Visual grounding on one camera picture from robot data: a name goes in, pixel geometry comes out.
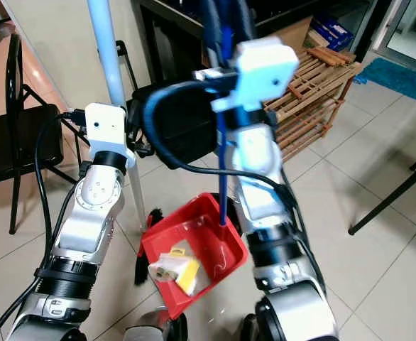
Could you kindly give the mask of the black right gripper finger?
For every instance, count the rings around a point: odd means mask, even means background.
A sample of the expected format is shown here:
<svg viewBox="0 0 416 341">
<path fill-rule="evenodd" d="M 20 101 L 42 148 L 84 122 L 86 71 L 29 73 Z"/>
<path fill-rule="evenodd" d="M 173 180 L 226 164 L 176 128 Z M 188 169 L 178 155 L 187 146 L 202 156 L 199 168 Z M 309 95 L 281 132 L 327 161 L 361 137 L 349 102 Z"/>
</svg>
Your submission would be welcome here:
<svg viewBox="0 0 416 341">
<path fill-rule="evenodd" d="M 256 25 L 245 0 L 231 0 L 231 17 L 235 42 L 242 43 L 256 38 Z"/>
<path fill-rule="evenodd" d="M 224 57 L 224 34 L 217 1 L 201 0 L 202 25 L 204 26 L 204 46 L 212 68 L 222 67 Z"/>
</svg>

